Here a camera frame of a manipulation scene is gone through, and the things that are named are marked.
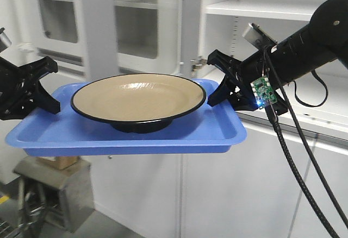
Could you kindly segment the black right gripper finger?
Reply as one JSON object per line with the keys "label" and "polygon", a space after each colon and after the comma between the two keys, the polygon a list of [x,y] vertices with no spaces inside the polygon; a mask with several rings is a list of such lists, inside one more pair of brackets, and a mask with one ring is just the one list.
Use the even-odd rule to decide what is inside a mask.
{"label": "black right gripper finger", "polygon": [[229,78],[224,76],[222,82],[217,87],[217,89],[208,97],[208,105],[216,106],[219,103],[226,100],[231,94],[231,90],[229,88]]}
{"label": "black right gripper finger", "polygon": [[216,49],[208,55],[207,64],[215,66],[229,77],[236,78],[241,61]]}

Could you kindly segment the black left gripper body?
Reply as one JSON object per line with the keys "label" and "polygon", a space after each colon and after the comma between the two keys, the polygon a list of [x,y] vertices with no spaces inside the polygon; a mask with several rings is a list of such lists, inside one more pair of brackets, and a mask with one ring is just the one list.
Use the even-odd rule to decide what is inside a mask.
{"label": "black left gripper body", "polygon": [[1,57],[1,120],[22,120],[35,109],[24,82],[23,71]]}

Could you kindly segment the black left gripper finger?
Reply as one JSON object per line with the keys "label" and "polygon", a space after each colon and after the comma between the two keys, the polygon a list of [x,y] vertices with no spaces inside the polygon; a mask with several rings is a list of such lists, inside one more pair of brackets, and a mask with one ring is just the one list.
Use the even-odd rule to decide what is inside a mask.
{"label": "black left gripper finger", "polygon": [[46,56],[37,61],[20,66],[20,78],[24,80],[39,80],[49,73],[57,73],[58,64],[52,58]]}
{"label": "black left gripper finger", "polygon": [[53,98],[41,85],[40,82],[36,82],[32,89],[30,97],[33,103],[51,114],[57,114],[60,112],[60,102]]}

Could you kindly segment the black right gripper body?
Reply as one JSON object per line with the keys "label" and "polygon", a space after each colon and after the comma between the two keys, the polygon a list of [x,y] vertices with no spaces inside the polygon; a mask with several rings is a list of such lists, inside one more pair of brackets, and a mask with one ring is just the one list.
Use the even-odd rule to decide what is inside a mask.
{"label": "black right gripper body", "polygon": [[[234,110],[255,111],[259,109],[256,104],[250,83],[262,76],[257,76],[256,79],[252,79],[251,82],[244,81],[239,74],[236,78],[229,77],[228,75],[225,76],[229,78],[229,88],[231,90],[231,94],[228,97],[228,100]],[[276,92],[276,88],[274,86],[272,86],[272,88],[276,94],[277,102],[263,109],[269,112],[274,112],[277,115],[285,114],[288,112],[288,105],[286,101]]]}

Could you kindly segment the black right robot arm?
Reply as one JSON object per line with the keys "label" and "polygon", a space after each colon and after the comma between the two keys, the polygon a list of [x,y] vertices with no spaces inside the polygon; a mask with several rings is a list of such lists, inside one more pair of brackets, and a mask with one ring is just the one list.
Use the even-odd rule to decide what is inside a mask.
{"label": "black right robot arm", "polygon": [[236,111],[259,108],[253,82],[267,74],[274,90],[318,67],[338,59],[347,65],[347,0],[327,0],[312,15],[309,23],[277,43],[259,25],[251,23],[243,35],[257,52],[243,61],[215,50],[207,63],[225,76],[208,97],[213,107],[228,100]]}

